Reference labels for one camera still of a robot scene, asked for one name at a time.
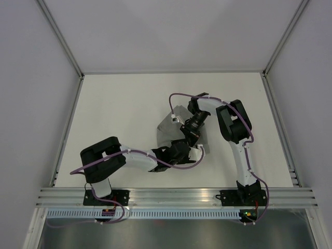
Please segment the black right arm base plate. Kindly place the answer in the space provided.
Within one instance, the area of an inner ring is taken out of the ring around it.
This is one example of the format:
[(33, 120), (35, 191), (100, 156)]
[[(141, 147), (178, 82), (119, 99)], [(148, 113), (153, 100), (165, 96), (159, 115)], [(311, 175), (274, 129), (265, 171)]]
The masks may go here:
[(264, 190), (257, 194), (240, 194), (238, 190), (221, 190), (216, 196), (222, 203), (222, 206), (266, 206), (267, 195)]

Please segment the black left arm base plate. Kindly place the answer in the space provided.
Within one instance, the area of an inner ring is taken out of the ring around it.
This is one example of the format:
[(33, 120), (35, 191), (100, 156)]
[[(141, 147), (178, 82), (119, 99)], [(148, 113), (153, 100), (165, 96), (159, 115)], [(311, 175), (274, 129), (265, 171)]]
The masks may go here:
[(92, 190), (86, 190), (83, 200), (83, 206), (114, 206), (121, 204), (127, 206), (129, 202), (129, 190), (113, 190), (105, 197), (96, 197)]

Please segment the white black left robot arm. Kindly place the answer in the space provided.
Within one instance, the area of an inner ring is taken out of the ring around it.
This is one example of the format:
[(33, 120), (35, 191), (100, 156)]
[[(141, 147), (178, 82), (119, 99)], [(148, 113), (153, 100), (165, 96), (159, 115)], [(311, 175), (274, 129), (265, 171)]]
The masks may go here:
[(101, 205), (109, 205), (113, 200), (109, 177), (117, 170), (140, 168), (147, 172), (164, 172), (173, 165), (192, 164), (191, 148), (185, 140), (171, 142), (148, 151), (139, 151), (121, 145), (115, 136), (104, 139), (80, 152), (86, 182), (92, 187), (95, 199)]

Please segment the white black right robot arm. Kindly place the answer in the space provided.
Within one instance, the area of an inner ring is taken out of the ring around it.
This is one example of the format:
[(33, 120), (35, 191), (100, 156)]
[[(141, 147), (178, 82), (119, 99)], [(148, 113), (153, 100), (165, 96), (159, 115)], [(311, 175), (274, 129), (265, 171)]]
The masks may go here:
[(260, 195), (261, 186), (254, 176), (250, 143), (253, 142), (252, 124), (240, 100), (221, 101), (202, 93), (191, 97), (188, 110), (192, 117), (187, 119), (180, 130), (190, 147), (197, 145), (200, 129), (210, 115), (217, 117), (222, 137), (229, 143), (237, 168), (237, 200), (249, 205)]

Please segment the grey cloth napkin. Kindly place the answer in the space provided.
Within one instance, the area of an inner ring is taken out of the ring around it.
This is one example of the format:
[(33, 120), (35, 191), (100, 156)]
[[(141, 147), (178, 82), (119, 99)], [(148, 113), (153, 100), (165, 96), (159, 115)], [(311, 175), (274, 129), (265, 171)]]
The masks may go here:
[[(186, 121), (193, 116), (193, 114), (182, 105), (174, 107), (174, 112), (176, 115), (179, 115), (183, 121)], [(181, 123), (172, 123), (171, 113), (169, 113), (157, 126), (157, 147), (170, 147), (171, 141), (184, 139), (185, 136), (180, 131), (180, 127)], [(205, 153), (209, 154), (211, 150), (205, 125), (203, 125), (200, 129), (200, 133), (201, 136), (198, 139), (198, 144), (202, 144), (205, 149)]]

